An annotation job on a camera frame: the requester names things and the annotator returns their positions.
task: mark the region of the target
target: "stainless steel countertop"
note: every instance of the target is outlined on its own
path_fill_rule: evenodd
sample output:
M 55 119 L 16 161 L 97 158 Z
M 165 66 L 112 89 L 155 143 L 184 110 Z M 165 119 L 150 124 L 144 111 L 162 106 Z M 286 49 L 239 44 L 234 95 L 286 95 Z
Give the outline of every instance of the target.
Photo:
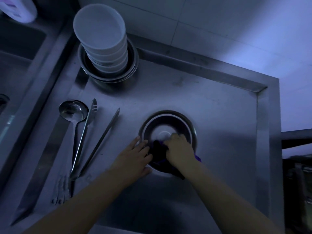
M 67 99 L 70 88 L 77 91 L 75 99 L 89 105 L 96 98 L 99 106 L 86 138 L 84 161 L 120 107 L 117 124 L 104 139 L 87 174 L 77 180 L 75 193 L 109 167 L 150 114 L 175 110 L 193 123 L 198 139 L 196 154 L 203 163 L 283 228 L 278 79 L 129 36 L 141 59 L 135 83 L 123 92 L 103 93 L 91 80 L 79 90 L 77 80 L 74 83 L 79 65 L 75 52 L 72 54 L 0 199 L 0 216 L 6 216 L 1 228 L 6 228 L 16 210 L 58 117 L 57 107 Z M 70 128 L 34 214 L 8 232 L 25 229 L 55 208 L 50 199 L 62 159 L 71 151 L 67 147 L 71 132 Z M 109 233 L 220 233 L 188 181 L 156 171 L 126 189 L 90 233 L 97 233 L 97 228 Z

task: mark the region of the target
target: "dark cloth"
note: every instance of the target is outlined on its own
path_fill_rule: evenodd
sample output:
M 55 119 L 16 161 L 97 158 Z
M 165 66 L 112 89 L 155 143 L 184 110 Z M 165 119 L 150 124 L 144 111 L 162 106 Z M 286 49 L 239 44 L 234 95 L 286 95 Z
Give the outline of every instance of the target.
M 180 173 L 179 170 L 172 166 L 166 159 L 166 152 L 168 147 L 164 145 L 162 141 L 155 140 L 153 143 L 150 143 L 149 146 L 149 153 L 153 155 L 153 160 L 149 163 L 151 167 L 163 173 L 171 173 L 174 176 L 180 177 L 182 180 L 185 179 L 182 173 Z M 201 162 L 199 157 L 197 157 L 195 154 L 194 156 L 196 160 Z

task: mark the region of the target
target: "person's right hand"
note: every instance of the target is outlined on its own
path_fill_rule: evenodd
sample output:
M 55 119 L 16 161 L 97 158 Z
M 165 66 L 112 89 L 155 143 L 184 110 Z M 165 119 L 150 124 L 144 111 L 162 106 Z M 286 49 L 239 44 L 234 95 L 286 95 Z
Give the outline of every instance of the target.
M 164 142 L 169 148 L 166 153 L 167 160 L 177 168 L 185 177 L 197 169 L 198 161 L 195 159 L 194 151 L 184 135 L 172 133 L 169 140 Z

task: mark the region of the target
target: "forearm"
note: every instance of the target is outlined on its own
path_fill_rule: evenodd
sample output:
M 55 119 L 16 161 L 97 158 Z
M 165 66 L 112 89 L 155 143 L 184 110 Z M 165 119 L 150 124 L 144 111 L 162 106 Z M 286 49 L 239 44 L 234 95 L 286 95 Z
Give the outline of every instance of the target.
M 24 233 L 88 233 L 100 213 L 123 190 L 122 181 L 106 171 L 89 186 Z
M 281 233 L 265 215 L 199 165 L 187 174 L 223 234 Z

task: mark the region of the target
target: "hand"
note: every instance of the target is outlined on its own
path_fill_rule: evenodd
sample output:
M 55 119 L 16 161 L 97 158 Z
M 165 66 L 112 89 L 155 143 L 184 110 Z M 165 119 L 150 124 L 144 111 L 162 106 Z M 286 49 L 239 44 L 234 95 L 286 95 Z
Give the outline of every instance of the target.
M 194 151 L 184 135 L 172 133 L 169 140 L 164 142 L 169 150 L 166 153 L 167 160 L 177 168 L 186 178 L 189 173 L 198 167 Z
M 144 140 L 135 146 L 139 140 L 140 137 L 136 137 L 117 156 L 109 169 L 114 173 L 114 176 L 119 179 L 124 188 L 128 187 L 139 178 L 148 175 L 152 171 L 151 168 L 145 167 L 153 159 L 151 154 L 147 155 L 149 147 L 144 148 L 148 141 Z

